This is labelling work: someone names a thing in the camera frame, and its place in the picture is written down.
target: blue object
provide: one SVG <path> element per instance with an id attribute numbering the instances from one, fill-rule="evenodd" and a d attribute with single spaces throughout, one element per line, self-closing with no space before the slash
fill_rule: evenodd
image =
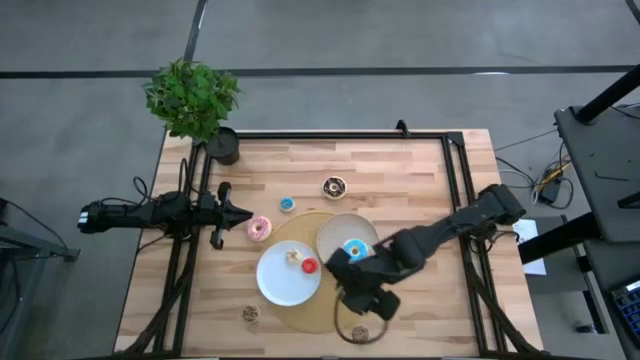
<path id="1" fill-rule="evenodd" d="M 632 340 L 640 345 L 640 280 L 622 286 L 611 292 L 618 316 L 631 330 Z"/>
<path id="2" fill-rule="evenodd" d="M 282 211 L 292 210 L 294 206 L 296 206 L 296 203 L 290 197 L 285 197 L 280 200 L 280 210 Z"/>
<path id="3" fill-rule="evenodd" d="M 367 244 L 360 239 L 351 239 L 344 243 L 344 251 L 351 256 L 351 261 L 359 261 L 369 255 Z"/>

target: black pot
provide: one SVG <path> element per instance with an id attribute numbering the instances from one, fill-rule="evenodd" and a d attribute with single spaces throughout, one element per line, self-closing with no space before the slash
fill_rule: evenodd
<path id="1" fill-rule="evenodd" d="M 240 139 L 233 129 L 221 127 L 207 142 L 207 154 L 222 165 L 233 165 L 240 158 Z"/>

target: potted plant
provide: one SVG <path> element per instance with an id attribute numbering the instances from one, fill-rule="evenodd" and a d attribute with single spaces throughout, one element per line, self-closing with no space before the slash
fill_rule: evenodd
<path id="1" fill-rule="evenodd" d="M 238 79 L 208 66 L 178 59 L 145 84 L 147 108 L 166 122 L 169 136 L 206 143 L 207 154 L 223 165 L 240 157 L 236 132 L 220 126 L 238 106 Z"/>

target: white paper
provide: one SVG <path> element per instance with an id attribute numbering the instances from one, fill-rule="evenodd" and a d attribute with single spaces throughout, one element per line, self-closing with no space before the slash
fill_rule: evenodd
<path id="1" fill-rule="evenodd" d="M 517 232 L 520 235 L 520 240 L 518 241 L 518 245 L 525 243 L 534 237 L 538 236 L 538 228 L 536 227 L 535 220 L 529 219 L 520 219 L 515 224 L 513 224 L 513 231 Z M 544 267 L 544 260 L 538 259 L 536 261 L 532 261 L 524 267 L 524 273 L 529 275 L 547 275 L 547 270 Z"/>

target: green plant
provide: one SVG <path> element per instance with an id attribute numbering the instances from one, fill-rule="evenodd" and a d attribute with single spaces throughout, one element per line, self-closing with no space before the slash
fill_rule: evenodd
<path id="1" fill-rule="evenodd" d="M 218 134 L 238 106 L 238 79 L 206 65 L 178 59 L 144 84 L 147 108 L 166 121 L 169 136 L 190 136 L 204 142 Z"/>

